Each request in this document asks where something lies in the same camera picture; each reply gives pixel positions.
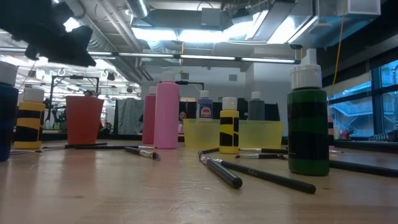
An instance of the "pink paint bottle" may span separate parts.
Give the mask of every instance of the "pink paint bottle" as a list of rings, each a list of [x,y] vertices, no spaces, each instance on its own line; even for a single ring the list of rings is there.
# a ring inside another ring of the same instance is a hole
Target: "pink paint bottle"
[[[149,95],[144,102],[144,124],[142,126],[142,143],[153,144],[155,135],[156,86],[149,87]]]
[[[163,72],[163,82],[156,86],[154,146],[159,149],[177,148],[180,87],[174,80],[173,72]]]

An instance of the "yellow plastic container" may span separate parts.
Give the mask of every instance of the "yellow plastic container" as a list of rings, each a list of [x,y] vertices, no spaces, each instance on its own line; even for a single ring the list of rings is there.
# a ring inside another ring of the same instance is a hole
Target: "yellow plastic container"
[[[184,119],[185,147],[212,149],[220,145],[220,121],[217,119]]]
[[[239,148],[280,149],[284,124],[281,121],[240,121]]]

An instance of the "dark red bottle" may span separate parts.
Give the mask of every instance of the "dark red bottle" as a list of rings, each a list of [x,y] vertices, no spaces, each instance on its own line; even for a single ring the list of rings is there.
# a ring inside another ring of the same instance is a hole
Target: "dark red bottle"
[[[142,143],[153,144],[155,134],[156,86],[149,87],[149,95],[144,102],[144,124],[142,127]]]

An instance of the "yellow cable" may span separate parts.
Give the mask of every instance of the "yellow cable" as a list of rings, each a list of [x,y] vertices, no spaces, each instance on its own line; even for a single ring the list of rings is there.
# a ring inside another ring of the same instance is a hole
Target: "yellow cable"
[[[335,68],[335,77],[333,78],[333,83],[331,84],[331,90],[330,90],[330,95],[329,95],[329,101],[328,101],[328,106],[329,102],[331,100],[331,96],[333,95],[333,89],[335,87],[335,82],[336,82],[336,77],[337,77],[337,71],[338,71],[338,62],[340,60],[340,49],[341,49],[341,40],[343,38],[343,29],[344,29],[344,18],[345,15],[347,14],[348,10],[348,1],[346,0],[345,8],[344,8],[344,14],[343,17],[341,18],[341,29],[340,29],[340,39],[338,42],[338,50],[337,50],[337,58],[336,58],[336,68]]]

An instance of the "glass window pane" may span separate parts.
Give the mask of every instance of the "glass window pane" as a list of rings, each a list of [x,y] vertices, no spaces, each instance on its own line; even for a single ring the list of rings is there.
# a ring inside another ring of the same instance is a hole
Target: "glass window pane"
[[[398,60],[381,67],[382,87],[398,84]]]
[[[370,91],[371,90],[371,82],[365,82],[362,83],[360,85],[354,86],[352,88],[349,88],[347,90],[341,91],[339,93],[335,93],[333,94],[333,96],[331,96],[331,99],[338,99],[338,98],[342,98],[342,97],[346,97],[346,96],[351,96],[351,95],[355,95],[357,93],[363,93],[365,91]]]
[[[398,125],[398,92],[383,94],[383,126],[384,132],[388,133],[397,130]]]
[[[351,137],[370,137],[373,130],[373,103],[371,97],[330,105],[334,126],[353,130]]]

